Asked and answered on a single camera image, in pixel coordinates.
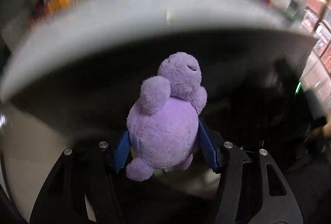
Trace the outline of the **purple plush turtle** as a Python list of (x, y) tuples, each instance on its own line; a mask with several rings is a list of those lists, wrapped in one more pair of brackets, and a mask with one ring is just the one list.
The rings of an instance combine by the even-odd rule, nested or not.
[(156, 76), (143, 81), (126, 123), (136, 154), (126, 167), (129, 179), (144, 181), (155, 170), (189, 168), (207, 103), (201, 81), (198, 61), (185, 52), (170, 55)]

